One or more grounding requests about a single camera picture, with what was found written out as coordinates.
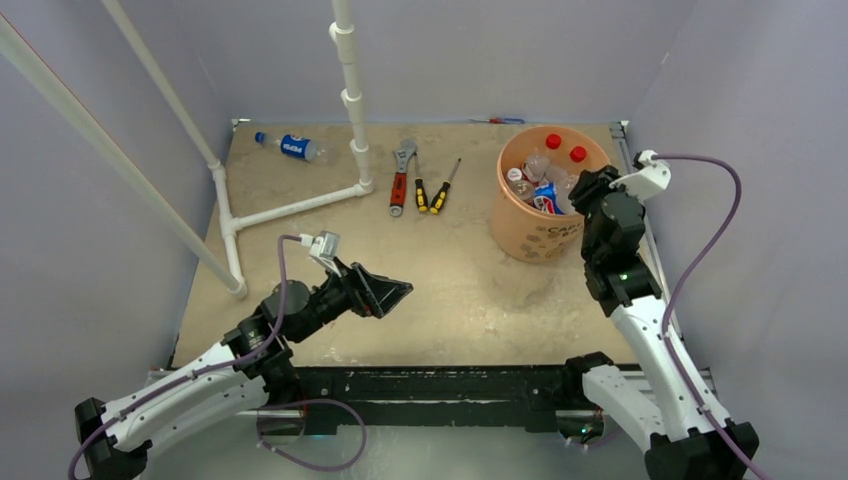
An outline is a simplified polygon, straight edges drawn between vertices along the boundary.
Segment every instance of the black metal frame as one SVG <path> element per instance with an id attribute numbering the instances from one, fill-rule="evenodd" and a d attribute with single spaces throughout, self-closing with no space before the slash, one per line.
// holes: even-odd
<path id="1" fill-rule="evenodd" d="M 637 370 L 636 365 L 619 366 Z M 306 398 L 353 407 L 367 425 L 524 427 L 558 432 L 557 412 L 593 411 L 563 365 L 298 367 Z M 355 420 L 331 406 L 310 406 L 307 435 L 335 434 Z"/>

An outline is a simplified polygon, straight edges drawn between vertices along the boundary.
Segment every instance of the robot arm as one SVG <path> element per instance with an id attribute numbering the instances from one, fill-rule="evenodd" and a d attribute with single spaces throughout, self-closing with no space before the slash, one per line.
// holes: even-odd
<path id="1" fill-rule="evenodd" d="M 80 442 L 111 422 L 84 451 L 92 480 L 135 478 L 149 458 L 194 432 L 244 410 L 293 401 L 300 387 L 287 340 L 299 343 L 348 310 L 382 318 L 412 291 L 411 284 L 339 261 L 335 256 L 338 235 L 322 232 L 301 239 L 327 271 L 327 279 L 311 291 L 302 282 L 286 283 L 282 328 L 262 353 L 235 363 L 272 335 L 283 290 L 279 286 L 222 342 L 188 365 L 124 398 L 108 403 L 89 398 L 77 405 Z M 220 364 L 229 366 L 204 371 Z M 163 385 L 173 383 L 177 385 L 162 391 Z M 145 397 L 152 398 L 136 405 Z"/>
<path id="2" fill-rule="evenodd" d="M 614 167 L 583 172 L 569 199 L 585 218 L 581 256 L 586 285 L 632 347 L 656 404 L 629 385 L 603 354 L 569 360 L 566 367 L 582 374 L 576 377 L 579 385 L 573 387 L 607 411 L 645 452 L 651 479 L 741 479 L 745 465 L 725 445 L 705 412 L 718 419 L 749 457 L 759 445 L 757 435 L 749 423 L 733 422 L 701 378 L 673 326 L 663 331 L 667 305 L 638 254 L 645 233 L 641 202 L 663 191 L 669 181 L 668 166 L 653 160 L 653 155 L 640 153 L 636 163 L 641 170 L 624 177 Z M 676 368 L 669 348 L 688 379 Z"/>

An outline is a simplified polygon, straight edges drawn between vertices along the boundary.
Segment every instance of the white connector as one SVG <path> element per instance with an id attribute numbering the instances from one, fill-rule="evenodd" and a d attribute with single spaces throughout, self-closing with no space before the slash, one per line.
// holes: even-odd
<path id="1" fill-rule="evenodd" d="M 324 270 L 341 275 L 335 262 L 341 238 L 339 234 L 328 231 L 321 232 L 317 237 L 301 234 L 300 244 L 309 247 L 309 257 L 324 267 Z"/>
<path id="2" fill-rule="evenodd" d="M 610 183 L 610 187 L 615 188 L 624 185 L 627 194 L 642 203 L 654 195 L 662 193 L 668 188 L 671 171 L 668 168 L 668 163 L 664 160 L 654 160 L 656 154 L 657 152 L 653 150 L 640 152 L 636 161 L 642 165 L 642 169 L 615 180 Z"/>

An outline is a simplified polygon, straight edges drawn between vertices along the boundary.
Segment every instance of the screwdriver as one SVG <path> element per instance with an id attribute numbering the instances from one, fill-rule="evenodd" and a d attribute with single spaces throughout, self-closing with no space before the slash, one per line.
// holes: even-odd
<path id="1" fill-rule="evenodd" d="M 433 203 L 430 204 L 430 213 L 433 215 L 438 215 L 439 211 L 445 206 L 445 201 L 448 199 L 448 190 L 450 190 L 450 182 L 453 180 L 453 176 L 456 175 L 456 169 L 459 168 L 459 162 L 462 159 L 456 159 L 456 165 L 453 166 L 453 170 L 451 170 L 451 174 L 445 183 L 442 184 L 442 188 L 439 189 L 439 193 L 433 197 Z"/>
<path id="2" fill-rule="evenodd" d="M 427 211 L 427 193 L 424 191 L 424 180 L 421 179 L 421 171 L 418 169 L 418 152 L 415 152 L 415 202 L 418 204 L 418 211 L 424 213 Z"/>

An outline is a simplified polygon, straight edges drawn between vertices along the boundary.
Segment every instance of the yellow screwdriver handle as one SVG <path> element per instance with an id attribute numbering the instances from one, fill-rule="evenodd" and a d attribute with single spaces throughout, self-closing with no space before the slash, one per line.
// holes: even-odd
<path id="1" fill-rule="evenodd" d="M 415 203 L 419 212 L 427 211 L 427 194 L 424 192 L 424 180 L 420 178 L 415 179 Z"/>
<path id="2" fill-rule="evenodd" d="M 439 211 L 445 206 L 445 201 L 448 199 L 448 190 L 450 190 L 450 182 L 442 184 L 439 193 L 433 197 L 433 203 L 430 204 L 430 213 L 438 215 Z"/>

